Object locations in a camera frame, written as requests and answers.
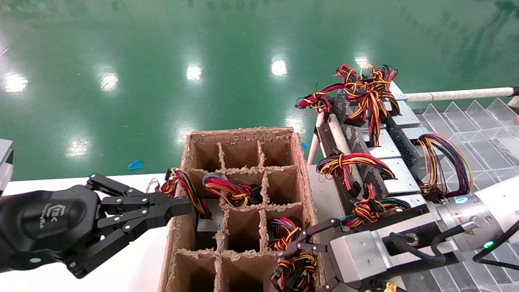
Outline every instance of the blue plastic scrap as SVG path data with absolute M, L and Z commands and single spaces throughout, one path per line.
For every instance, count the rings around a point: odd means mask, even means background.
M 137 170 L 142 168 L 142 162 L 140 159 L 128 164 L 128 170 Z

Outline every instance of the bundle of colorful wires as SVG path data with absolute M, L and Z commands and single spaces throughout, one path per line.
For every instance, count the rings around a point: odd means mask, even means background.
M 362 74 L 365 67 L 371 68 L 368 76 Z M 398 103 L 389 90 L 391 81 L 397 74 L 398 70 L 386 64 L 378 68 L 370 64 L 365 65 L 360 70 L 360 77 L 357 77 L 355 71 L 346 64 L 339 67 L 335 73 L 344 81 L 346 101 L 355 102 L 358 106 L 357 110 L 348 115 L 347 119 L 364 123 L 369 115 L 368 131 L 373 147 L 379 146 L 380 117 L 382 116 L 386 120 L 389 114 L 384 101 L 387 100 L 391 103 L 393 115 L 400 115 Z
M 283 268 L 283 272 L 278 280 L 278 291 L 284 291 L 284 288 L 290 280 L 290 276 L 301 270 L 301 278 L 298 279 L 298 283 L 293 285 L 292 291 L 309 292 L 313 290 L 312 276 L 317 272 L 317 260 L 312 254 L 302 251 L 299 255 L 292 258 L 281 258 L 278 260 L 278 268 L 279 267 Z M 271 280 L 273 280 L 275 276 L 275 274 L 272 274 Z
M 219 196 L 231 206 L 241 208 L 250 203 L 251 187 L 246 184 L 232 183 L 214 174 L 205 175 L 202 184 L 206 190 Z
M 342 89 L 342 84 L 333 84 L 323 88 L 321 91 L 314 92 L 313 94 L 305 97 L 298 98 L 295 107 L 302 110 L 305 108 L 313 108 L 317 113 L 326 112 L 329 113 L 331 109 L 330 101 L 324 97 L 324 95 L 338 89 Z
M 352 178 L 351 165 L 359 164 L 374 167 L 382 172 L 388 179 L 394 179 L 394 173 L 380 159 L 375 158 L 367 153 L 351 153 L 351 154 L 334 154 L 323 158 L 318 164 L 316 171 L 325 178 L 333 177 L 343 179 L 346 189 L 350 191 L 355 181 Z
M 428 181 L 421 184 L 420 189 L 426 199 L 440 203 L 444 198 L 462 196 L 472 191 L 474 179 L 470 166 L 463 154 L 450 140 L 436 133 L 427 133 L 421 135 L 416 140 L 416 144 L 423 148 L 425 154 Z M 437 150 L 442 152 L 454 165 L 458 177 L 457 190 L 447 191 L 442 165 L 436 153 Z
M 301 231 L 292 220 L 287 217 L 275 218 L 270 222 L 274 232 L 274 238 L 269 241 L 269 246 L 276 251 L 285 251 L 288 244 L 293 242 Z M 315 257 L 306 251 L 301 251 L 293 257 L 281 258 L 278 261 L 278 269 L 282 267 L 279 277 L 278 287 L 285 287 L 291 275 L 301 269 L 301 279 L 294 285 L 293 291 L 307 292 L 311 288 L 312 275 L 317 271 L 317 261 Z
M 202 200 L 198 196 L 198 193 L 195 187 L 193 186 L 193 183 L 191 182 L 189 175 L 185 171 L 176 167 L 172 167 L 169 171 L 169 174 L 170 175 L 168 179 L 162 185 L 160 185 L 159 181 L 156 178 L 152 179 L 149 182 L 148 187 L 146 188 L 146 192 L 149 192 L 149 188 L 156 184 L 156 192 L 163 192 L 164 194 L 166 194 L 167 197 L 173 198 L 175 196 L 176 186 L 180 184 L 189 196 L 189 199 L 191 200 L 191 203 L 193 204 L 195 210 L 204 218 L 211 219 L 212 214 L 209 211 L 207 204 L 202 202 Z
M 373 223 L 391 211 L 411 208 L 409 203 L 397 198 L 375 200 L 375 192 L 370 183 L 366 184 L 365 192 L 367 193 L 367 198 L 355 203 L 355 208 L 352 211 L 353 214 L 341 219 L 343 225 L 354 228 L 364 223 Z
M 269 245 L 276 251 L 286 250 L 288 244 L 299 236 L 301 230 L 287 217 L 272 219 L 270 226 L 274 231 L 274 238 L 269 241 Z

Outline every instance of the cardboard box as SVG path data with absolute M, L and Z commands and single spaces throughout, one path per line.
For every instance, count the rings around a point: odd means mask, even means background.
M 317 223 L 301 140 L 292 128 L 251 128 L 193 132 L 187 137 L 181 168 L 202 199 L 217 198 L 201 182 L 215 173 L 232 182 L 262 186 L 263 202 L 234 208 L 220 200 L 223 220 L 216 248 L 199 249 L 196 216 L 170 222 L 160 292 L 271 291 L 276 252 L 269 249 L 267 222 L 289 217 L 303 228 Z M 178 188 L 175 196 L 186 196 Z M 319 237 L 312 238 L 315 243 Z M 325 282 L 322 254 L 317 254 L 316 290 Z

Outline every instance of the black cable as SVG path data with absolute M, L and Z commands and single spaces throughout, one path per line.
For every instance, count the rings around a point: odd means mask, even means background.
M 442 266 L 447 261 L 445 259 L 445 256 L 438 250 L 438 244 L 440 241 L 446 239 L 447 237 L 456 235 L 458 233 L 465 232 L 463 227 L 460 225 L 457 225 L 454 228 L 451 228 L 449 230 L 446 230 L 437 236 L 435 236 L 431 241 L 431 250 L 434 253 L 434 256 L 428 255 L 422 251 L 419 251 L 417 248 L 409 245 L 407 243 L 407 235 L 402 234 L 396 234 L 394 232 L 389 233 L 389 239 L 395 244 L 397 248 L 399 248 L 401 251 L 411 253 L 420 259 L 424 260 L 425 262 L 428 262 L 430 264 L 433 264 L 435 266 Z
M 514 235 L 517 231 L 519 231 L 519 221 L 517 221 L 514 225 L 512 225 L 512 227 L 510 227 L 510 229 L 508 229 L 505 233 L 503 233 L 503 235 L 498 236 L 496 239 L 494 239 L 494 243 L 492 245 L 490 245 L 487 248 L 484 248 L 479 253 L 477 253 L 477 255 L 475 255 L 472 258 L 472 260 L 477 263 L 484 263 L 484 264 L 489 264 L 491 266 L 498 266 L 498 267 L 509 268 L 512 270 L 519 271 L 519 266 L 517 266 L 515 264 L 483 259 L 483 257 L 487 256 L 492 251 L 494 251 L 496 248 L 501 246 L 501 244 L 503 244 L 510 237 L 512 237 L 512 235 Z

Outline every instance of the green epoxy floor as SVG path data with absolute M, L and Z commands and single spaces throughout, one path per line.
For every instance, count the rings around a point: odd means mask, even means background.
M 295 99 L 344 62 L 390 64 L 404 92 L 517 86 L 517 6 L 0 0 L 0 137 L 14 180 L 163 172 L 192 130 L 287 125 L 309 145 Z

